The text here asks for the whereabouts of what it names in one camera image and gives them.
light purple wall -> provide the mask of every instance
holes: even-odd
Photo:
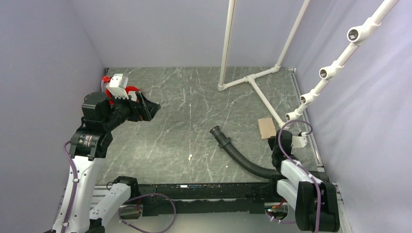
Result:
[[[0,232],[40,233],[67,182],[62,145],[103,66],[68,1],[0,5]]]
[[[326,14],[314,9],[305,15],[313,40],[301,36],[292,48],[306,48],[288,54],[300,58],[303,93],[346,48],[347,30],[361,25],[381,2],[335,0]],[[401,0],[308,108],[322,160],[338,182],[355,233],[412,228],[410,9],[412,1]]]
[[[229,0],[70,1],[106,67],[221,65]],[[228,65],[274,66],[302,3],[237,0]]]

black corrugated hose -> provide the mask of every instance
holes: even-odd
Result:
[[[259,165],[256,165],[250,162],[242,153],[240,153],[235,146],[230,142],[230,137],[226,137],[223,132],[220,130],[219,126],[215,126],[213,129],[210,130],[210,133],[215,137],[216,141],[219,143],[219,147],[223,148],[224,151],[233,159],[236,163],[238,163],[242,168],[246,169],[250,173],[266,178],[271,179],[279,173],[275,169],[264,168]],[[310,173],[321,180],[327,180],[327,176],[325,177],[323,172],[318,171],[310,171]]]

gray marble surface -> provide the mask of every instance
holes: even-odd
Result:
[[[266,69],[228,67],[225,81]],[[219,67],[109,69],[110,76],[125,74],[129,85],[142,89],[161,109],[150,122],[125,122],[113,131],[97,183],[106,184],[119,175],[136,177],[139,183],[264,181],[237,165],[209,133],[219,125],[249,160],[273,168],[270,148],[258,128],[258,119],[271,114],[248,83],[218,91],[219,72]],[[287,69],[256,82],[282,118],[298,106]],[[290,130],[298,133],[305,128],[295,125]],[[306,168],[316,169],[310,145],[293,153]]]

cardboard piece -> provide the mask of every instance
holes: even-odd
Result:
[[[257,120],[260,130],[260,136],[262,139],[269,139],[276,136],[275,124],[273,124],[272,118],[262,118]]]

pvc pipe elbow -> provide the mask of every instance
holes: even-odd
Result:
[[[272,67],[272,68],[271,68],[271,70],[272,70],[272,73],[276,73],[276,72],[278,72],[278,71],[280,70],[280,65],[275,64],[275,66],[274,66],[274,67]]]
[[[224,90],[226,90],[226,89],[227,89],[226,84],[223,84],[222,86],[220,86],[220,84],[218,84],[218,90],[219,90],[219,91],[224,91]]]
[[[380,26],[376,24],[372,18],[368,18],[364,24],[357,27],[352,27],[348,30],[346,35],[349,42],[355,43],[356,45],[361,45],[369,36]]]
[[[319,76],[321,79],[330,80],[335,77],[343,67],[338,64],[337,61],[332,62],[328,67],[323,67],[319,70]]]
[[[284,123],[284,122],[280,122],[278,125],[279,125],[280,128],[282,128],[282,127],[285,125],[285,123]]]
[[[319,94],[316,94],[315,90],[312,89],[309,93],[301,95],[299,100],[302,104],[311,104],[318,96]]]
[[[286,113],[285,114],[285,118],[287,121],[290,120],[296,120],[298,119],[302,114],[297,112],[297,109],[295,109],[295,111],[290,112],[290,113]]]

